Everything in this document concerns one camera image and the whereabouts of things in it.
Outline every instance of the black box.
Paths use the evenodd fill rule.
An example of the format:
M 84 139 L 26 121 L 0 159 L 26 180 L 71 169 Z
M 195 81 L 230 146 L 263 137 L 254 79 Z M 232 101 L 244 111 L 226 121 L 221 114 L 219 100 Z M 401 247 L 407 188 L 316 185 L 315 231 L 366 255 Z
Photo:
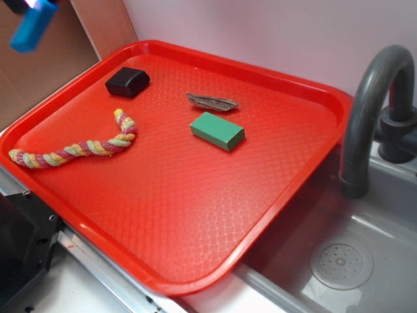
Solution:
M 144 70 L 123 67 L 106 82 L 106 88 L 111 95 L 134 98 L 150 81 Z

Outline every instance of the tray rim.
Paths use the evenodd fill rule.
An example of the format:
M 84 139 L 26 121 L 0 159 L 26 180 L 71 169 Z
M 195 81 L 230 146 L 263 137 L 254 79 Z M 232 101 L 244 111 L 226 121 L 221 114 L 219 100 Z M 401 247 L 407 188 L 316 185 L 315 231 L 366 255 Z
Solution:
M 164 55 L 166 51 L 169 51 L 170 53 L 174 52 L 174 54 L 170 57 L 166 57 Z M 245 235 L 243 240 L 237 244 L 226 259 L 208 275 L 189 282 L 171 282 L 160 276 L 140 259 L 134 257 L 133 260 L 132 257 L 126 257 L 131 254 L 128 249 L 121 249 L 124 247 L 116 246 L 109 242 L 108 239 L 111 237 L 109 234 L 100 230 L 100 228 L 95 225 L 94 222 L 86 218 L 86 216 L 81 215 L 70 203 L 64 201 L 60 197 L 54 196 L 53 190 L 50 190 L 50 188 L 42 182 L 33 179 L 30 175 L 30 171 L 13 163 L 8 158 L 7 154 L 12 148 L 11 143 L 17 142 L 20 138 L 21 135 L 19 135 L 19 133 L 23 136 L 23 134 L 26 134 L 35 127 L 39 121 L 47 119 L 53 112 L 63 107 L 69 100 L 78 94 L 73 92 L 74 89 L 82 92 L 88 88 L 91 82 L 95 81 L 97 78 L 101 78 L 102 75 L 107 74 L 109 70 L 114 69 L 117 65 L 138 54 L 158 55 L 174 61 L 182 59 L 184 56 L 190 56 L 189 62 L 193 66 L 211 70 L 229 77 L 239 75 L 238 79 L 241 81 L 254 83 L 252 81 L 253 75 L 256 75 L 256 78 L 258 79 L 256 79 L 256 83 L 254 84 L 262 87 L 273 88 L 276 90 L 275 87 L 277 84 L 290 84 L 293 87 L 301 87 L 301 90 L 308 89 L 308 97 L 304 94 L 300 94 L 300 89 L 293 88 L 293 92 L 297 92 L 299 98 L 305 97 L 304 99 L 319 104 L 322 104 L 321 102 L 323 101 L 330 104 L 330 106 L 327 107 L 334 112 L 338 123 L 333 134 L 329 136 L 329 138 L 321 145 L 320 149 L 312 155 L 298 175 L 292 180 L 287 188 L 278 195 L 274 200 L 274 203 L 266 209 L 261 218 L 256 222 L 255 226 Z M 218 71 L 218 65 L 222 66 L 221 72 Z M 243 257 L 245 251 L 247 251 L 247 249 L 255 242 L 256 238 L 258 238 L 272 220 L 279 215 L 280 211 L 285 207 L 285 204 L 304 184 L 317 166 L 323 161 L 325 156 L 330 153 L 332 148 L 340 141 L 349 117 L 351 100 L 352 97 L 343 91 L 311 80 L 161 42 L 159 40 L 145 40 L 129 44 L 116 52 L 113 52 L 109 57 L 95 64 L 89 70 L 65 85 L 51 97 L 41 102 L 37 107 L 13 123 L 0 137 L 0 164 L 15 176 L 15 178 L 41 197 L 49 206 L 69 208 L 70 211 L 72 211 L 72 214 L 63 214 L 61 215 L 62 218 L 98 249 L 105 251 L 114 262 L 119 264 L 125 271 L 133 275 L 144 285 L 166 295 L 186 295 L 210 286 L 229 273 L 239 259 Z M 86 223 L 80 223 L 80 220 L 87 220 L 87 225 Z

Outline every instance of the black object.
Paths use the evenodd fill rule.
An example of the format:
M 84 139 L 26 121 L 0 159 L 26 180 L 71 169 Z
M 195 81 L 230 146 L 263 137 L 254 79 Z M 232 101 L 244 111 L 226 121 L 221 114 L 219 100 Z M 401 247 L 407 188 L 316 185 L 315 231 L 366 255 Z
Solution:
M 144 70 L 123 67 L 106 82 L 106 87 L 112 95 L 134 98 L 150 81 Z
M 378 125 L 388 91 L 389 107 L 382 110 Z M 407 162 L 417 155 L 413 91 L 412 54 L 398 45 L 381 50 L 360 82 L 346 129 L 339 173 L 346 197 L 361 198 L 368 192 L 369 155 L 374 135 L 381 142 L 380 156 L 389 162 Z
M 60 223 L 35 194 L 0 194 L 0 312 L 48 272 Z
M 24 0 L 4 0 L 8 8 L 15 14 L 24 14 L 29 8 Z

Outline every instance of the sink drain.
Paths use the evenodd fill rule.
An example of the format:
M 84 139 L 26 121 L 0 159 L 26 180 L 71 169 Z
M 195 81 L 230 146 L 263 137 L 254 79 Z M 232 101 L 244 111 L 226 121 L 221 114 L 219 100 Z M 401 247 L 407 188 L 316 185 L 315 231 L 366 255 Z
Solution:
M 364 284 L 372 274 L 369 250 L 350 237 L 334 237 L 317 245 L 310 256 L 314 276 L 324 285 L 349 290 Z

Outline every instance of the multicolored rope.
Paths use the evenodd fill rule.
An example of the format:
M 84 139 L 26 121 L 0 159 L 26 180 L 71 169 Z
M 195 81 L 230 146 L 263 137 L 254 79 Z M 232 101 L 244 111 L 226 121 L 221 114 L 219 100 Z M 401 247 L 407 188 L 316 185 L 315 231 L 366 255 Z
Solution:
M 52 152 L 48 155 L 36 155 L 26 153 L 21 149 L 10 150 L 8 155 L 13 162 L 26 168 L 52 168 L 61 166 L 77 157 L 87 157 L 89 155 L 112 155 L 122 152 L 124 148 L 130 146 L 135 139 L 137 128 L 135 122 L 127 116 L 121 109 L 115 112 L 116 123 L 122 133 L 108 141 L 92 141 L 74 143 L 63 150 Z

